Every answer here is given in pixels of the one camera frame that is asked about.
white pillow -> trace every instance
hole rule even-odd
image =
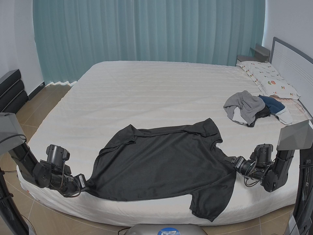
[[[255,82],[265,96],[299,99],[300,95],[270,63],[244,61],[237,64]]]

wall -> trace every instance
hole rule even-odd
[[[313,0],[266,0],[263,46],[273,37],[313,57]]]
[[[44,80],[33,29],[33,0],[0,0],[0,77],[20,69],[29,95]]]

curtain fold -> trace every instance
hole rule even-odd
[[[33,0],[45,83],[101,61],[235,65],[261,44],[265,0]]]

headboard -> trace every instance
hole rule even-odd
[[[312,116],[313,58],[274,37],[269,62],[297,90],[300,103]]]

bed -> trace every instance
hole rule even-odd
[[[278,70],[287,70],[284,64],[291,63],[290,59],[298,63],[302,60],[300,54],[295,58],[286,56],[288,52],[285,48],[290,48],[283,45],[281,51],[280,45],[274,40],[271,56]],[[72,174],[83,173],[88,179],[100,149],[117,131],[129,124],[136,128],[155,128],[194,124],[211,118],[224,140],[221,144],[224,153],[248,158],[258,144],[271,143],[276,147],[280,128],[284,125],[274,116],[258,119],[253,128],[228,119],[223,110],[226,99],[243,90],[256,96],[261,94],[256,84],[239,67],[152,61],[98,63],[49,113],[29,141],[29,146],[36,158],[43,160],[46,160],[45,150],[49,144],[66,148],[71,153],[67,164]],[[300,101],[308,111],[312,110],[307,102],[307,93],[299,92],[305,95]],[[293,123],[310,118],[301,102],[292,99],[281,101],[292,114]],[[20,174],[18,176],[21,186],[46,206],[95,222],[124,226],[139,223],[222,225],[253,219],[293,204],[298,172],[299,152],[296,151],[286,185],[272,193],[266,192],[259,184],[252,188],[245,187],[243,177],[237,174],[231,200],[213,222],[191,213],[191,195],[115,202],[83,192],[78,198],[67,199],[57,191],[37,188]]]

